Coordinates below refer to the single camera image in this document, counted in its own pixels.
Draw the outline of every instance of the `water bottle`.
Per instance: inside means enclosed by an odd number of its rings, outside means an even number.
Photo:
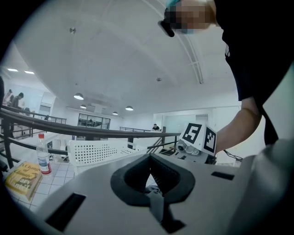
[[[44,140],[44,134],[39,134],[39,140],[36,151],[41,173],[43,175],[51,174],[52,170],[49,162],[48,147]]]

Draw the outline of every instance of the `black slot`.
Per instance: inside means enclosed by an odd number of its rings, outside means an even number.
[[[86,197],[73,193],[47,220],[53,228],[63,232]]]
[[[217,171],[214,171],[211,175],[219,177],[219,178],[223,178],[223,179],[228,179],[228,180],[233,180],[234,178],[234,175],[232,174],[226,174],[226,173],[217,172]]]

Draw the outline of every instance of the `book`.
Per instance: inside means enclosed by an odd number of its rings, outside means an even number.
[[[5,179],[5,186],[12,194],[31,200],[34,188],[41,178],[38,164],[22,162],[15,166]]]

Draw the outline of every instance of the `perforated chair back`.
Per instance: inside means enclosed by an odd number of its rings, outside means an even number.
[[[134,147],[136,149],[128,148],[128,142],[123,140],[71,140],[68,144],[68,158],[75,173],[79,174],[87,169],[147,151],[143,146]]]

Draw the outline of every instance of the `standing person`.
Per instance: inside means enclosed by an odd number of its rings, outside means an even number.
[[[289,2],[168,1],[165,19],[159,24],[170,37],[174,36],[173,29],[187,34],[215,25],[224,30],[225,59],[242,104],[234,119],[217,133],[216,153],[246,140],[257,129],[262,115],[266,119],[265,144],[278,139],[263,104],[293,61],[292,10]]]
[[[14,95],[11,95],[9,101],[7,102],[7,106],[11,107],[11,103],[13,101]]]
[[[7,105],[9,100],[10,100],[10,97],[12,96],[12,90],[9,89],[9,91],[7,92],[7,94],[4,96],[3,98],[3,105]]]
[[[157,124],[154,124],[152,130],[160,131],[160,128]]]
[[[17,108],[17,109],[22,109],[20,106],[18,106],[18,101],[23,98],[23,92],[19,93],[19,95],[15,96],[11,102],[11,107],[12,108]],[[10,123],[10,137],[14,138],[13,136],[13,131],[14,131],[14,123]]]

